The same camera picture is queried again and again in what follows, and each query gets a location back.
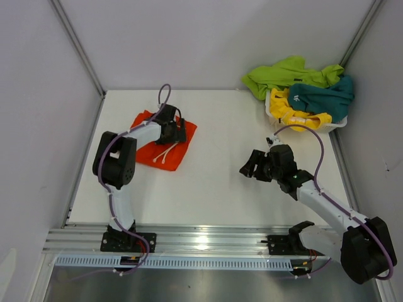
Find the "orange shorts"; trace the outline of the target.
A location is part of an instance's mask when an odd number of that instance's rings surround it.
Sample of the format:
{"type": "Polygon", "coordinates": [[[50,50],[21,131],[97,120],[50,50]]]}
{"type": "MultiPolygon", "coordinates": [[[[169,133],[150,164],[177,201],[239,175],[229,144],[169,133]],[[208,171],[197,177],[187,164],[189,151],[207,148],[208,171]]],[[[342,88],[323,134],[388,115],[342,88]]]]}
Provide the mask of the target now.
{"type": "Polygon", "coordinates": [[[128,137],[137,141],[135,161],[158,169],[175,171],[187,152],[197,126],[186,121],[185,143],[157,145],[156,140],[161,135],[161,126],[154,121],[157,113],[145,110],[138,114],[128,131],[128,137]]]}

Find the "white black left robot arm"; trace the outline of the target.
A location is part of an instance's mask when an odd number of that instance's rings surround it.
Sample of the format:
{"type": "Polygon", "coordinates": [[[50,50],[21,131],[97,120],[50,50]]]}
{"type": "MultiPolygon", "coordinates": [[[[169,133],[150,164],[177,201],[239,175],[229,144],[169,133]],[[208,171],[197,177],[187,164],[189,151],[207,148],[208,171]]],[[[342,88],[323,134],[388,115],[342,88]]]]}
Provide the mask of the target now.
{"type": "Polygon", "coordinates": [[[92,170],[108,194],[111,222],[105,233],[107,243],[115,243],[128,252],[140,241],[126,192],[136,165],[176,171],[196,129],[183,118],[179,108],[163,104],[156,113],[140,113],[126,131],[102,134],[92,170]]]}

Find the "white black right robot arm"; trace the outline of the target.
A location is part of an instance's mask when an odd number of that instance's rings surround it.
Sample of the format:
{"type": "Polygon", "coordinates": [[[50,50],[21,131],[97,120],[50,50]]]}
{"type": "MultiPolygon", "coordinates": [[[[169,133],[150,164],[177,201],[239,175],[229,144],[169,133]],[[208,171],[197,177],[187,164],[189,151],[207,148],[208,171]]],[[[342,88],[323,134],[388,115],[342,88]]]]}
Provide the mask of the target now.
{"type": "Polygon", "coordinates": [[[333,229],[327,232],[310,221],[295,225],[287,239],[293,253],[318,251],[340,263],[358,284],[393,273],[397,258],[386,222],[367,218],[320,190],[315,177],[297,167],[289,145],[274,145],[268,152],[253,150],[239,172],[258,181],[276,181],[284,193],[312,209],[333,229]]]}

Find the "yellow shorts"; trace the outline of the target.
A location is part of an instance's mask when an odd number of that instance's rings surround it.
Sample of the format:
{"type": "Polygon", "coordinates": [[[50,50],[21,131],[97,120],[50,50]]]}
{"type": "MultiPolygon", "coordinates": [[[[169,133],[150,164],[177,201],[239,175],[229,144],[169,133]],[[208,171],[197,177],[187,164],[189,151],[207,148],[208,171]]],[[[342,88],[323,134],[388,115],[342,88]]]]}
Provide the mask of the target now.
{"type": "Polygon", "coordinates": [[[268,97],[268,112],[273,118],[284,125],[304,125],[318,130],[325,124],[332,122],[331,115],[327,113],[312,114],[293,109],[288,103],[289,89],[279,91],[273,88],[268,97]]]}

